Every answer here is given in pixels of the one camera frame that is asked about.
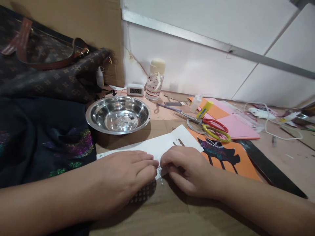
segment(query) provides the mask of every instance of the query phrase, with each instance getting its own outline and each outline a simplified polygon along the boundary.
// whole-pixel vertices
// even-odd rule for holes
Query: brown leather strap
[[[12,55],[16,50],[16,43],[18,41],[19,34],[16,34],[15,37],[11,40],[11,42],[6,46],[2,51],[1,54],[4,55]]]
[[[84,55],[85,53],[89,51],[87,44],[82,39],[75,38],[72,41],[72,53],[68,58],[61,61],[57,61],[57,62],[51,62],[51,63],[42,63],[42,64],[28,63],[27,58],[26,58],[26,48],[27,48],[27,43],[29,40],[30,31],[32,29],[32,24],[33,24],[32,21],[30,21],[27,18],[24,18],[21,25],[20,33],[17,34],[11,40],[9,45],[6,48],[4,48],[1,53],[5,55],[11,55],[16,50],[17,58],[21,62],[38,70],[48,70],[48,69],[63,68],[69,65],[70,63],[72,63],[75,60],[75,58],[81,55]],[[75,53],[76,41],[80,41],[84,45],[84,49],[80,53]]]

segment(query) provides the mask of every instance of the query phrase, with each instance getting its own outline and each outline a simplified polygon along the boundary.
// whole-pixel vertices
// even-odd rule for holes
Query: white cable
[[[289,127],[289,126],[286,126],[286,125],[284,125],[284,124],[281,124],[281,123],[278,123],[278,122],[275,122],[275,121],[270,120],[270,119],[269,119],[269,108],[268,108],[268,106],[267,106],[265,103],[261,103],[261,102],[250,102],[250,103],[251,103],[251,104],[263,104],[263,105],[265,105],[266,110],[267,110],[267,113],[268,113],[267,119],[266,119],[266,122],[265,122],[265,132],[266,132],[266,133],[268,133],[268,134],[270,134],[270,135],[272,135],[272,136],[274,136],[274,137],[276,137],[276,138],[283,139],[283,140],[292,140],[292,139],[302,139],[302,138],[303,138],[302,134],[301,134],[297,129],[293,129],[293,128],[291,128],[291,127]],[[292,129],[292,130],[294,130],[294,131],[297,131],[297,132],[299,133],[300,137],[299,137],[299,138],[287,138],[287,139],[286,139],[286,138],[281,138],[281,137],[279,137],[279,136],[276,136],[276,135],[274,135],[274,134],[272,134],[272,133],[270,133],[270,132],[267,131],[267,122],[268,122],[268,121],[271,121],[271,122],[276,123],[276,124],[278,124],[278,125],[280,125],[280,126],[286,127],[286,128],[288,128],[288,129]]]

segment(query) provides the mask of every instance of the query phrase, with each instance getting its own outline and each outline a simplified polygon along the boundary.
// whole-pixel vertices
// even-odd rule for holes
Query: cardboard box
[[[31,20],[71,38],[112,51],[113,64],[104,65],[107,84],[124,87],[123,44],[119,0],[0,0]]]
[[[97,153],[103,153],[171,132],[184,121],[151,120],[135,133],[98,133]],[[188,197],[170,179],[158,180],[152,197],[130,203],[122,211],[96,222],[90,236],[101,235],[265,235],[260,228],[218,201]]]

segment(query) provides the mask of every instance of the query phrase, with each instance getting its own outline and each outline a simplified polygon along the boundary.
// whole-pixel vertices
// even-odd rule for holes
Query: scissor blade
[[[201,123],[201,119],[197,119],[197,118],[195,118],[195,117],[193,117],[193,116],[187,115],[187,114],[185,114],[184,112],[179,112],[179,111],[178,111],[178,113],[181,114],[181,115],[183,115],[183,116],[185,116],[185,117],[187,117],[187,118],[190,119],[190,120],[193,120],[193,121],[195,121],[195,122],[197,122],[197,123]]]

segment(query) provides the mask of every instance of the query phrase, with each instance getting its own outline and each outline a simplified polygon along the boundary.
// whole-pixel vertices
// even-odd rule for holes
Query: right hand
[[[172,180],[187,195],[220,198],[222,170],[210,165],[197,149],[173,146],[163,154],[160,165],[168,168]]]

